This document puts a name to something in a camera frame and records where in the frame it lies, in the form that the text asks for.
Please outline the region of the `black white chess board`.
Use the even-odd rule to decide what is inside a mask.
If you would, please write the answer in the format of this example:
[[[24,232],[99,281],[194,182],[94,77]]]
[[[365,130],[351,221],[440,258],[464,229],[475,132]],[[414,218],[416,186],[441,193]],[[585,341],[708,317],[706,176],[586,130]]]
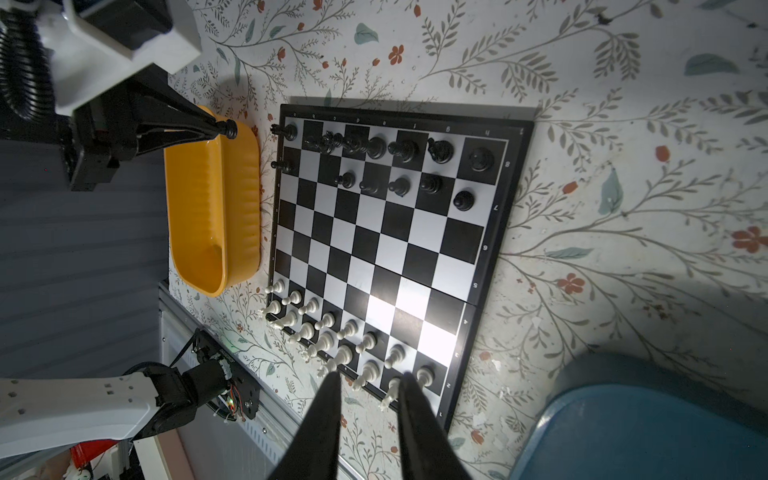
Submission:
[[[283,105],[266,319],[389,409],[448,428],[534,125]]]

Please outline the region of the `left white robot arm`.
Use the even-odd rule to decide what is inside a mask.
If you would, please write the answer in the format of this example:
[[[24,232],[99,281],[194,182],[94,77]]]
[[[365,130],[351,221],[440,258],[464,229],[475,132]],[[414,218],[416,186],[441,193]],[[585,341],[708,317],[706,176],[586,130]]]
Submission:
[[[111,180],[120,162],[164,150],[178,158],[176,179],[214,165],[213,186],[245,160],[258,160],[258,140],[243,123],[202,109],[147,67],[80,107],[60,133],[71,186],[88,190]],[[198,366],[181,373],[156,362],[113,378],[11,379],[1,406],[1,455],[10,457],[96,440],[138,440],[191,422],[198,408],[236,388],[242,367],[201,329],[189,345]]]

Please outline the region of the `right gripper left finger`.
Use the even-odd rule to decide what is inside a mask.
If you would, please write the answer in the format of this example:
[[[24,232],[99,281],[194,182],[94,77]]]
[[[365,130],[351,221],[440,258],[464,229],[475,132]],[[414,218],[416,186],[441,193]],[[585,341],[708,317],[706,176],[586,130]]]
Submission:
[[[293,441],[268,479],[336,479],[341,428],[341,378],[325,376]]]

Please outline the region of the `aluminium front rail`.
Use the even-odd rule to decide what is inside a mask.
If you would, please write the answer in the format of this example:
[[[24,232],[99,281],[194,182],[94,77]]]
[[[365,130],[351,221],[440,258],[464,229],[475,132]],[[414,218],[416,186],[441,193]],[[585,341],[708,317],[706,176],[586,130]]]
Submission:
[[[221,344],[213,337],[192,337],[200,323],[175,300],[166,280],[159,283],[161,362],[185,372],[199,364],[204,350]],[[178,429],[182,446],[199,479],[265,479],[280,463],[300,426],[288,411],[245,368],[232,372],[238,384],[233,390],[242,399],[243,412],[236,420],[224,420],[222,401],[217,409],[203,406],[195,419]]]

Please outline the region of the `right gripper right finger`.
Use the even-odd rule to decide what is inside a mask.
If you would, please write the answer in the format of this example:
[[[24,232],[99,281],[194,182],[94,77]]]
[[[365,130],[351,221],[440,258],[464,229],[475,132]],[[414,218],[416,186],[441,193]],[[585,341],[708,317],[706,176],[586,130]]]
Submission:
[[[403,479],[470,479],[411,373],[398,393],[398,435]]]

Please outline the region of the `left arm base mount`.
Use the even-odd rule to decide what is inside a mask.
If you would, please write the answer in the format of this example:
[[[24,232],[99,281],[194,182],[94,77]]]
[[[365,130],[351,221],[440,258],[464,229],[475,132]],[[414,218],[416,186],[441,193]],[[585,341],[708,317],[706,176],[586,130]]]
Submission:
[[[189,373],[201,405],[225,421],[253,420],[259,410],[261,385],[229,350],[198,328],[192,337],[198,365]]]

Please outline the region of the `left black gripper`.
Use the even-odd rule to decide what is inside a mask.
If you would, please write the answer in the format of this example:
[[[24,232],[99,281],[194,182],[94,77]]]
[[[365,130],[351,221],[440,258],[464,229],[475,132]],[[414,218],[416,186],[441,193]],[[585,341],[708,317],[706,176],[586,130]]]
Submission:
[[[168,86],[168,73],[151,65],[104,91],[62,119],[62,163],[71,191],[112,181],[123,162],[180,143],[178,131],[148,128],[134,115],[141,89]]]

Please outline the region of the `yellow plastic tray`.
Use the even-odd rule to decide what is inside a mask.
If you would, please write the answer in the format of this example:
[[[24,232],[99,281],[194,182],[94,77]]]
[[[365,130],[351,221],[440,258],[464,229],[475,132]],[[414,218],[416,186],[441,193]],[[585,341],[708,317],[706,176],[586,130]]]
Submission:
[[[234,139],[164,150],[171,257],[181,279],[209,297],[261,263],[260,147],[247,124],[235,124]]]

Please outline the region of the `teal plastic tray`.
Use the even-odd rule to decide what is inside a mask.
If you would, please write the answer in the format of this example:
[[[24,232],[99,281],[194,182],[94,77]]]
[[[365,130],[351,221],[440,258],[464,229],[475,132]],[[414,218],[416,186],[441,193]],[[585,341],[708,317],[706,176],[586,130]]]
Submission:
[[[764,479],[767,415],[632,357],[567,365],[513,479]]]

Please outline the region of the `black chess pawn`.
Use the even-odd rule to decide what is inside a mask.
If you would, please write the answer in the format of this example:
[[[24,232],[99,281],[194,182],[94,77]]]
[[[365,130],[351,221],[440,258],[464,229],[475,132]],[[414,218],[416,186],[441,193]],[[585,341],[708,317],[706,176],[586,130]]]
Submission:
[[[232,119],[218,121],[216,126],[219,130],[219,134],[226,136],[230,140],[235,139],[238,135],[237,122]]]

